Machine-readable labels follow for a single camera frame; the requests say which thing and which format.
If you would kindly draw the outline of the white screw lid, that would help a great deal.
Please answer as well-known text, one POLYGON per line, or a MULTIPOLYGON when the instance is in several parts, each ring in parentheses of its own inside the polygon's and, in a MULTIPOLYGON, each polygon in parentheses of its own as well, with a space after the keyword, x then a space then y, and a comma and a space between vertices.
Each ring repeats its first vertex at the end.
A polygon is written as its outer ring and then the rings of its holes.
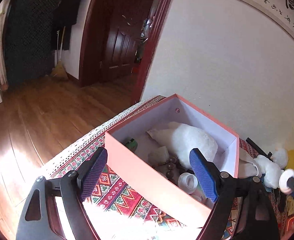
POLYGON ((185 172, 178 178, 178 187, 187 194, 193 194, 198 186, 198 180, 194 174, 185 172))

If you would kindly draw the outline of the white plush toy front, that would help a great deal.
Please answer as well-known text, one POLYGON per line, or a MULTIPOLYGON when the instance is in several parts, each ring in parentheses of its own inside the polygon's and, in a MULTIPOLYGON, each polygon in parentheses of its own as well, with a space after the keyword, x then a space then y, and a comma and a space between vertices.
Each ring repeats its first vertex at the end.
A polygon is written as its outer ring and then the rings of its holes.
POLYGON ((176 156, 185 169, 191 169, 189 155, 197 148, 207 161, 214 161, 218 151, 215 139, 205 130, 179 122, 169 122, 166 129, 150 129, 147 134, 176 156))

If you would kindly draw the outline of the white plush dog toy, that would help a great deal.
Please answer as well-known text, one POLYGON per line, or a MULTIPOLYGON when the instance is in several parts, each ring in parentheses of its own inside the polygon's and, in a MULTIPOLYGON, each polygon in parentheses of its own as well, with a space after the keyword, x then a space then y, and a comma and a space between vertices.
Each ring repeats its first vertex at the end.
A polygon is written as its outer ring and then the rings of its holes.
POLYGON ((265 187, 277 189, 279 187, 279 179, 283 173, 283 169, 288 164, 288 152, 284 148, 279 148, 275 151, 271 159, 265 156, 258 155, 254 158, 261 174, 263 175, 263 183, 265 187))

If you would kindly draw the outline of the cream knitted beanie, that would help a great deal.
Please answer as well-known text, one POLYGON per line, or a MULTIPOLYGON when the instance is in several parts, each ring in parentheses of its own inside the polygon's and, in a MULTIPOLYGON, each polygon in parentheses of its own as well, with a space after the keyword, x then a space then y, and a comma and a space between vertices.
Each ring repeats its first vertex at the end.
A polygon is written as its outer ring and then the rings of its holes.
POLYGON ((239 149, 238 178, 258 177, 262 172, 256 161, 243 148, 239 149))

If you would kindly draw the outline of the green tape measure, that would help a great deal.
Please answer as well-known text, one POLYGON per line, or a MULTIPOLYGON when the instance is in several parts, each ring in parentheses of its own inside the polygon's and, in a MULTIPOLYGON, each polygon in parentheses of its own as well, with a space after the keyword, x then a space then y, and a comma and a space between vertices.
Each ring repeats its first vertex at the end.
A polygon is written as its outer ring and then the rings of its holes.
POLYGON ((138 148, 138 143, 135 139, 131 138, 125 143, 125 147, 134 153, 136 149, 138 148))

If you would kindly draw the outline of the white fluffy pompom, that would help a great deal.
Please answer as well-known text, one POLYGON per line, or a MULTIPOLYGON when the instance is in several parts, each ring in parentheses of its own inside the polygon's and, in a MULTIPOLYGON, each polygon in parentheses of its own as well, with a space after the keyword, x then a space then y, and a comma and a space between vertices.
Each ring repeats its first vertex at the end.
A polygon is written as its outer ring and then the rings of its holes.
POLYGON ((287 185, 290 178, 294 178, 294 170, 291 168, 284 170, 279 178, 279 189, 286 195, 293 192, 293 190, 287 185))

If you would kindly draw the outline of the patterned woven bedspread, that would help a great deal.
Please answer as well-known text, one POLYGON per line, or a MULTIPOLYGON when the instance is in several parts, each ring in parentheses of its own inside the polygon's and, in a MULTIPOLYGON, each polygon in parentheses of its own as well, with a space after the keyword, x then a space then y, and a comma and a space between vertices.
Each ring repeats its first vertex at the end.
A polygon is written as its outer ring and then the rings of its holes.
POLYGON ((102 225, 109 217, 124 223, 133 239, 195 239, 211 210, 165 179, 147 163, 148 154, 159 147, 147 133, 165 129, 168 122, 204 129, 217 142, 215 164, 233 176, 239 174, 240 153, 257 157, 257 151, 232 129, 200 108, 174 94, 155 96, 124 110, 91 130, 44 165, 48 178, 60 178, 76 170, 98 147, 108 152, 107 166, 85 207, 102 239, 127 239, 129 235, 102 225))

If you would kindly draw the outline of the black tripod stick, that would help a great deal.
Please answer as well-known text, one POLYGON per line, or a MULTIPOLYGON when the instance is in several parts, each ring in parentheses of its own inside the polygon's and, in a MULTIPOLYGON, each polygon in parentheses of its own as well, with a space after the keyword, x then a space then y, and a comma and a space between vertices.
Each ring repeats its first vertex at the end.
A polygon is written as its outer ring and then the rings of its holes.
POLYGON ((259 154, 259 155, 262 155, 266 158, 268 158, 269 160, 271 159, 272 157, 272 152, 269 152, 268 154, 266 152, 264 152, 257 144, 255 144, 255 142, 253 142, 250 138, 247 138, 246 139, 246 142, 253 148, 256 150, 256 152, 259 154))

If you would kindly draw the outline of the salmon cardboard box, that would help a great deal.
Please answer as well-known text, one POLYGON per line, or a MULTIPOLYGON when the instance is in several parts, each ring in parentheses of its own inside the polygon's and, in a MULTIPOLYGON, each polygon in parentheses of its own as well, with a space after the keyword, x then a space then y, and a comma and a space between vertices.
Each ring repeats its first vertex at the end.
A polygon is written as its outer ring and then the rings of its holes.
POLYGON ((169 216, 189 227, 200 228, 214 203, 206 198, 199 183, 193 194, 178 187, 179 176, 185 172, 194 174, 192 168, 185 169, 176 156, 147 134, 153 128, 166 129, 172 121, 201 128, 210 134, 218 144, 212 162, 220 171, 237 177, 238 134, 176 94, 160 101, 148 101, 133 116, 106 132, 107 164, 141 196, 169 216), (131 138, 138 143, 134 153, 125 147, 131 138))

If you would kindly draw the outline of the straw broom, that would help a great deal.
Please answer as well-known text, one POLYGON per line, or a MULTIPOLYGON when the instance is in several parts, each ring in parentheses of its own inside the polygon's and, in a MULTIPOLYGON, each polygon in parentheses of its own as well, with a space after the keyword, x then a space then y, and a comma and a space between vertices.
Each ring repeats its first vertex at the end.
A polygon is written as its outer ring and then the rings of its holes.
POLYGON ((60 81, 67 81, 68 80, 68 75, 67 72, 63 66, 61 57, 62 57, 62 48, 63 48, 63 39, 64 39, 64 35, 65 35, 65 27, 63 27, 63 31, 61 34, 61 41, 58 41, 57 44, 57 63, 55 65, 55 67, 52 70, 52 73, 50 74, 50 76, 53 79, 56 80, 60 80, 60 81))

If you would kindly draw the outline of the dark mesh screen door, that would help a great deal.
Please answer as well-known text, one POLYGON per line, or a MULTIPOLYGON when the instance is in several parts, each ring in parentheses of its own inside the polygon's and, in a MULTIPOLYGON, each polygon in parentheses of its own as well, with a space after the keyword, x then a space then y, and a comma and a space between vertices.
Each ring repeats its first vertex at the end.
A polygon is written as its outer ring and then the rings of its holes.
POLYGON ((59 0, 12 0, 4 36, 4 62, 10 87, 49 74, 53 12, 59 0))

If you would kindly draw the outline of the black coat on hook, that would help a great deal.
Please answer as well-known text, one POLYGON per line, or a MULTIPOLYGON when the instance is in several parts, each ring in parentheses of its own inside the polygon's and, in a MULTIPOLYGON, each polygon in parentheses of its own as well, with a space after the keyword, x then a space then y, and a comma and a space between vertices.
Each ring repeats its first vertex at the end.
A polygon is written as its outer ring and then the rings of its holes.
POLYGON ((57 50, 57 41, 62 43, 63 50, 69 50, 72 26, 77 22, 81 0, 61 0, 54 10, 51 32, 51 50, 57 50))

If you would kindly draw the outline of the dark red wooden door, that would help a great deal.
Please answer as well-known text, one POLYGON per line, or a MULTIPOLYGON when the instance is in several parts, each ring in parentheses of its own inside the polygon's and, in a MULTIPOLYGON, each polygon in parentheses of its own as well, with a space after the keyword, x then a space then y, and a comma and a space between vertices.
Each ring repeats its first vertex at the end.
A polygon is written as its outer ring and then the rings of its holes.
POLYGON ((151 20, 131 101, 140 100, 171 0, 91 0, 80 50, 79 85, 89 86, 130 75, 151 20))

